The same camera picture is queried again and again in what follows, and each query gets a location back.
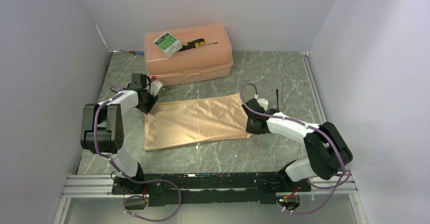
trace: orange plastic box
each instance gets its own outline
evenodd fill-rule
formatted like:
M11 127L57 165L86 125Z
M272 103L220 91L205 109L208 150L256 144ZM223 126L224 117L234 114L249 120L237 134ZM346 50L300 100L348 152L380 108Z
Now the orange plastic box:
M182 44L203 38L211 45L176 52L167 58L153 43L162 33L145 35L145 62L148 75L156 76L165 86L179 85L228 76L233 66L232 48L223 24L169 30Z

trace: screwdriver handle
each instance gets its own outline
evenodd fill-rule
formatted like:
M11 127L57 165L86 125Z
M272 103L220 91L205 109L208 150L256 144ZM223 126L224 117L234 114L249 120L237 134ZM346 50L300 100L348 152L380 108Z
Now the screwdriver handle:
M182 48L178 50L178 52L185 51L192 48L197 48L198 45L204 44L204 39L199 38L191 42L187 42L187 44L182 44Z

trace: tan fabric sheet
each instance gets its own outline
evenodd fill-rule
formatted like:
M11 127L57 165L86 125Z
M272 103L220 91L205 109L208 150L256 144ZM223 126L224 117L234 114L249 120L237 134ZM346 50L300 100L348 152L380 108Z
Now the tan fabric sheet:
M145 117L145 150L249 138L239 94L155 104Z

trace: white wall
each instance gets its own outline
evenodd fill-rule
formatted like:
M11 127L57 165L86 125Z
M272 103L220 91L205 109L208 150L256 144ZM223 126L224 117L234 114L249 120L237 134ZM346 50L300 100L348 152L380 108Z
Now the white wall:
M336 0L310 50L369 223L430 223L430 0Z
M308 51L335 0L83 0L110 49L145 33L225 23L233 49Z
M52 223L108 53L80 0L0 4L0 223Z

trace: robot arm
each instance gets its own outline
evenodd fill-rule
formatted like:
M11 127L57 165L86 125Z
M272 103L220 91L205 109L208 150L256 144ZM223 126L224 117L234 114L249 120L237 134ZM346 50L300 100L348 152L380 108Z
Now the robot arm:
M124 128L122 115L130 109L136 107L143 113L148 114L158 100L158 92L163 86L160 81L150 79L144 74L133 74L131 83L127 88L117 93L121 94L117 99L111 100L106 107L102 108L97 119L97 124L106 121L105 127L97 127L97 141L101 153L109 156L121 172L117 176L124 178L122 173L127 174L136 180L140 180L143 175L139 164L130 156L126 149L122 148L124 143ZM84 106L81 146L85 150L90 150L96 154L94 146L94 115L100 105L87 104Z
M299 121L305 125L302 126L297 122L284 120L285 118L288 118L288 116L280 113L278 110L271 108L266 111L267 100L265 99L256 100L253 98L249 100L246 105L256 112L280 117L269 118L259 116L249 111L246 107L242 106L248 115L248 122L246 126L246 131L248 133L280 134L291 138L306 147L308 156L307 159L291 162L285 167L287 176L293 182L316 176L325 180L329 180L341 170L341 165L332 147L324 145L324 143L327 143L327 140L321 134L309 128L309 126L321 130L332 140L345 165L352 161L351 151L349 150L339 131L332 123L325 122L321 125L318 125Z

